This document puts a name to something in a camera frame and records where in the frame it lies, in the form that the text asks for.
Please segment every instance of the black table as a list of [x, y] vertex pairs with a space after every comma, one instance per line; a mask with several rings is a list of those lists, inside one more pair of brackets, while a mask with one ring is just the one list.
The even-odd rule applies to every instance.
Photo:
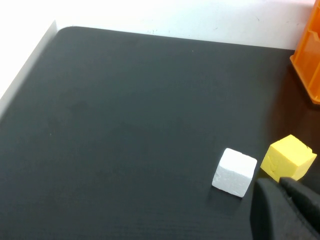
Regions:
[[[292, 54], [61, 30], [0, 123], [0, 239], [251, 239], [253, 184], [211, 182], [226, 147], [260, 164], [294, 134], [320, 154]], [[302, 182], [320, 193], [319, 159]]]

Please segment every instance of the white backdrop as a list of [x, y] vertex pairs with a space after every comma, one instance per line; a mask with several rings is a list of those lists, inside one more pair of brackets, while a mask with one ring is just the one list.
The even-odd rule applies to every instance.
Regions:
[[6, 3], [0, 3], [0, 114], [59, 29], [83, 26], [293, 50], [315, 0], [3, 2]]

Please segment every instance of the white cube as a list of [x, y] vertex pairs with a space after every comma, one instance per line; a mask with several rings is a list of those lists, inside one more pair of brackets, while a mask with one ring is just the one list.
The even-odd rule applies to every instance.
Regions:
[[226, 148], [215, 171], [212, 186], [242, 198], [251, 183], [257, 160]]

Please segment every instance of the foam cube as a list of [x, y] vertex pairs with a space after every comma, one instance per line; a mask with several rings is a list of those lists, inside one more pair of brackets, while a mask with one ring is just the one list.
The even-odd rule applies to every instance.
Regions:
[[212, 186], [243, 197], [251, 183], [257, 160], [226, 148], [215, 171]]
[[293, 135], [271, 144], [261, 168], [274, 180], [281, 177], [299, 180], [308, 171], [317, 154]]

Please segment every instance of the orange plastic bin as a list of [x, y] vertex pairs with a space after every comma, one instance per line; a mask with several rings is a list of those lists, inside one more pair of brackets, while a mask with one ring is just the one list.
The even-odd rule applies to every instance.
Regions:
[[290, 57], [311, 100], [320, 104], [320, 0], [316, 0], [302, 38]]

